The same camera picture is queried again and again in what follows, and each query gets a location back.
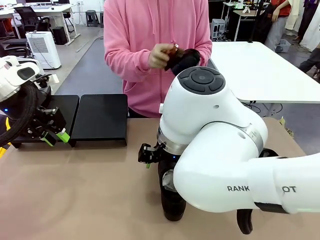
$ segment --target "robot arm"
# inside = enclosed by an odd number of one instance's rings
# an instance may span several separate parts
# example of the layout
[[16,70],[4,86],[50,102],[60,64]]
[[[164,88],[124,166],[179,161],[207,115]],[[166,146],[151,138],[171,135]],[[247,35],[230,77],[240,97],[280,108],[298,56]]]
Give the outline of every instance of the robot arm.
[[257,154],[253,141],[240,131],[210,123],[178,160],[175,189],[189,204],[207,212],[319,212],[320,186],[315,183],[320,153],[296,158]]
[[157,146],[142,145],[139,162],[178,159],[173,191],[189,204],[207,212],[245,213],[243,222],[238,219],[245,234],[251,232],[252,209],[319,212],[320,186],[314,183],[319,179],[320,153],[259,157],[267,126],[239,102],[217,71],[201,66],[182,71],[159,111]]
[[41,74],[43,70],[38,66],[34,59],[0,58],[0,110],[12,124],[11,129],[0,136],[0,147],[19,135],[41,139],[53,146],[57,140],[48,131],[63,142],[70,138],[65,132],[66,121],[60,109],[47,109],[50,85],[59,80],[55,74]]

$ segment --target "trash bin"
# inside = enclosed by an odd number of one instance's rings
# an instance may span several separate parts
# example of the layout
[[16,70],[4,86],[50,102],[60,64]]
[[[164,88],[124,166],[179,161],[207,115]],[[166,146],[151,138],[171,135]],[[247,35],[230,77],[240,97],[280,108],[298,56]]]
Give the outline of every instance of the trash bin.
[[289,51],[290,46],[291,46],[290,42],[288,42],[285,39],[281,39],[280,43],[275,48],[275,52],[276,53],[287,53]]

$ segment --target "gray floor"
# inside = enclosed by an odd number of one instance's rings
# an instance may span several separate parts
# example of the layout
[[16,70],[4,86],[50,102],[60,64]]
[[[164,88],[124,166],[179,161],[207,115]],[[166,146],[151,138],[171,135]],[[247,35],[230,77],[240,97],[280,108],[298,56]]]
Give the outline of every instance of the gray floor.
[[[288,53],[281,56],[298,66],[306,60],[310,53],[299,45],[294,44]],[[104,61],[103,41],[97,39],[88,49],[86,54],[77,63],[56,94],[113,94],[122,92],[122,81],[114,75],[106,66]],[[261,109],[260,116],[267,114],[262,104],[256,104]],[[280,104],[276,106],[277,111],[281,109]],[[284,117],[286,127],[294,132],[294,139],[307,154],[320,152],[320,104],[283,104],[281,112],[273,117],[280,119]]]
[[57,74],[60,83],[52,86],[55,93],[56,90],[65,81],[66,77],[74,69],[82,56],[87,52],[94,40],[103,35],[103,28],[87,27],[83,25],[76,26],[76,30],[80,33],[70,45],[56,45],[56,49],[60,58],[62,67],[56,70],[49,70],[48,73]]
[[57,95],[120,94],[122,80],[106,65],[103,40],[96,39],[77,63]]

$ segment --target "hand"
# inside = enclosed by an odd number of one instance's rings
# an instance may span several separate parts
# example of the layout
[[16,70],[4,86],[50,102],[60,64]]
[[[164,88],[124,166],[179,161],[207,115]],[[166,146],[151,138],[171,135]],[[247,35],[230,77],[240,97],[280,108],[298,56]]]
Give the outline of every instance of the hand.
[[152,69],[164,69],[167,66],[167,62],[170,59],[167,53],[173,47],[173,44],[156,44],[149,55],[149,67]]
[[279,13],[280,13],[280,10],[278,8],[276,8],[274,11],[273,11],[273,14],[272,14],[272,19],[271,21],[274,23],[275,21],[277,21],[278,19],[278,16],[279,16]]

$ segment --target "red shirt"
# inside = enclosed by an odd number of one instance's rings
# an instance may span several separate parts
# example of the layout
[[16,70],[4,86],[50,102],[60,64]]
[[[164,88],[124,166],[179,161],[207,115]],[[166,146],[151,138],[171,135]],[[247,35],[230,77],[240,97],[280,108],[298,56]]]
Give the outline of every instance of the red shirt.
[[[280,4],[284,3],[286,0],[271,0],[271,4],[273,6],[279,6]],[[287,17],[289,16],[291,11],[291,5],[288,4],[287,6],[280,9],[279,17]]]

